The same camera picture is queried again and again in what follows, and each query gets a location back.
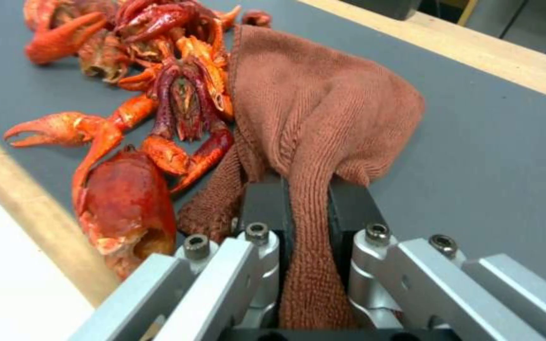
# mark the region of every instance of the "crawfish leg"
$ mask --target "crawfish leg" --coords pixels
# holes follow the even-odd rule
[[[223,159],[233,145],[233,135],[226,126],[210,133],[210,138],[204,142],[189,159],[188,173],[171,189],[172,194],[182,192],[197,179],[203,177],[211,168]]]
[[[107,155],[113,148],[117,147],[123,140],[123,133],[114,123],[103,121],[100,125],[94,140],[91,143],[90,151],[85,156],[84,160],[75,169],[71,193],[73,198],[73,206],[76,212],[81,211],[82,201],[85,196],[84,183],[92,166],[98,162],[104,155]]]
[[[157,107],[157,102],[146,94],[132,97],[117,108],[108,120],[114,123],[122,132],[134,128],[147,118]]]

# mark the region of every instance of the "crawfish claw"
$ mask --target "crawfish claw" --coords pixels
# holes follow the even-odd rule
[[[26,46],[25,53],[35,64],[47,64],[70,56],[106,23],[103,13],[93,12],[53,30],[38,30],[33,41]]]
[[[93,138],[98,123],[103,120],[104,118],[85,115],[81,112],[60,112],[15,125],[4,133],[4,140],[30,132],[34,135],[10,144],[14,147],[31,147],[40,144],[82,145]]]
[[[150,135],[141,149],[165,173],[184,175],[188,172],[189,156],[173,141]]]

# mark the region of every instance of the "bolt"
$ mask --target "bolt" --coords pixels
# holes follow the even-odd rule
[[[191,260],[200,260],[210,255],[210,240],[202,234],[189,235],[182,244],[184,255]]]
[[[447,235],[434,234],[429,238],[429,244],[440,254],[446,256],[447,259],[454,259],[459,246],[456,242]]]
[[[267,244],[269,242],[269,227],[265,223],[251,223],[246,227],[246,240],[257,246]]]
[[[237,230],[237,224],[239,223],[239,218],[237,218],[236,216],[234,216],[232,219],[231,219],[231,233],[234,233],[234,231]]]
[[[366,241],[375,246],[387,246],[391,231],[383,224],[368,224],[366,226]]]

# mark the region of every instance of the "black object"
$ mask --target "black object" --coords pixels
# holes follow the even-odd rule
[[[334,263],[346,288],[353,236],[357,231],[365,229],[367,224],[386,223],[367,188],[334,177],[328,189],[328,198],[330,245]],[[247,185],[233,235],[239,235],[251,223],[267,224],[280,238],[280,288],[283,289],[295,240],[286,179],[268,173],[262,182]]]
[[[353,236],[368,224],[386,225],[368,189],[333,177],[328,190],[328,226],[332,255],[345,289],[353,252]]]
[[[458,341],[452,330],[245,330],[227,329],[218,341]]]
[[[421,0],[342,0],[386,17],[406,20],[416,12]]]

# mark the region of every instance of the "wooden edge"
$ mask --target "wooden edge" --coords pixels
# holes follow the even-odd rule
[[[546,54],[420,12],[398,21],[339,0],[299,1],[546,94]]]
[[[466,25],[466,21],[469,20],[469,17],[473,13],[473,9],[475,9],[475,6],[477,5],[477,2],[478,0],[469,0],[463,10],[463,13],[461,14],[461,17],[459,18],[459,22],[457,22],[459,26]]]
[[[77,222],[1,147],[0,203],[92,306],[115,290],[117,277]]]

